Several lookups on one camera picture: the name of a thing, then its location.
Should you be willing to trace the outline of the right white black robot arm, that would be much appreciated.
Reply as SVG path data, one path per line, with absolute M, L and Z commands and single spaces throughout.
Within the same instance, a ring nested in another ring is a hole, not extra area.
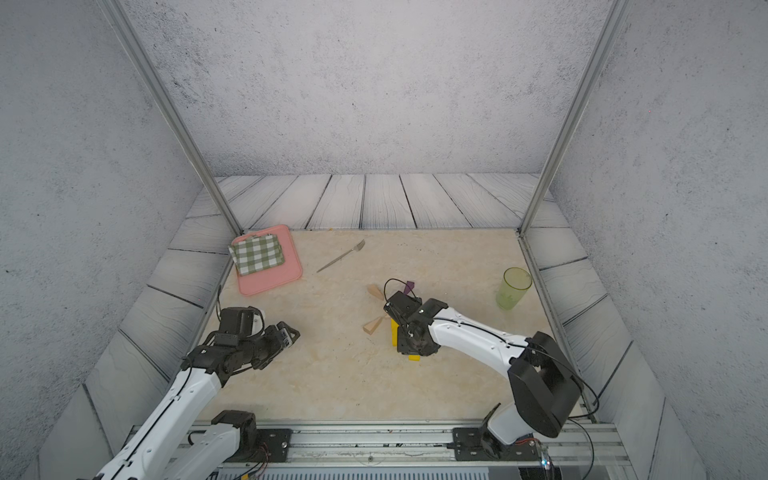
M 461 314 L 446 303 L 422 303 L 401 292 L 384 304 L 398 326 L 402 354 L 422 357 L 447 347 L 492 368 L 509 381 L 513 401 L 483 420 L 492 447 L 506 448 L 536 434 L 556 438 L 584 389 L 558 343 L 538 331 L 526 337 L 504 332 Z

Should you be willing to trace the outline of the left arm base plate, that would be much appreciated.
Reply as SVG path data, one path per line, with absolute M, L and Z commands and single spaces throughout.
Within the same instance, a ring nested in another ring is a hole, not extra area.
M 231 457 L 240 463 L 285 463 L 293 430 L 289 428 L 247 429 L 241 433 L 238 450 Z

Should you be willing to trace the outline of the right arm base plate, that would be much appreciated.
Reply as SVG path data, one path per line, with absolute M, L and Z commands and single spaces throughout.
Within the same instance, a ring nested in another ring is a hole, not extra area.
M 454 452 L 456 461 L 539 461 L 538 443 L 532 436 L 521 442 L 505 445 L 487 429 L 480 427 L 457 427 L 452 430 L 452 441 L 447 448 Z

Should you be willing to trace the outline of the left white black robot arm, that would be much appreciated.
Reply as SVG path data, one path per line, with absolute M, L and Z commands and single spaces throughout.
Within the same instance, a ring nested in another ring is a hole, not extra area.
M 95 475 L 97 479 L 206 479 L 228 460 L 255 471 L 269 450 L 251 412 L 227 410 L 189 450 L 173 459 L 193 423 L 227 381 L 248 369 L 263 370 L 290 348 L 300 332 L 284 322 L 248 337 L 216 331 L 189 352 L 168 392 L 124 447 Z

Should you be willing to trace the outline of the wooden triangle block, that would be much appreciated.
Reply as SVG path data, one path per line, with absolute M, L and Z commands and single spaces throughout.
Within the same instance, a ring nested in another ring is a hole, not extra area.
M 373 297 L 377 298 L 378 300 L 381 300 L 381 301 L 385 301 L 386 300 L 383 292 L 381 291 L 381 289 L 377 285 L 369 284 L 367 286 L 367 291 L 368 291 L 368 293 L 370 295 L 372 295 Z
M 372 320 L 372 321 L 364 324 L 363 325 L 363 331 L 367 335 L 372 335 L 378 329 L 378 327 L 381 325 L 383 320 L 384 320 L 383 317 L 378 317 L 375 320 Z

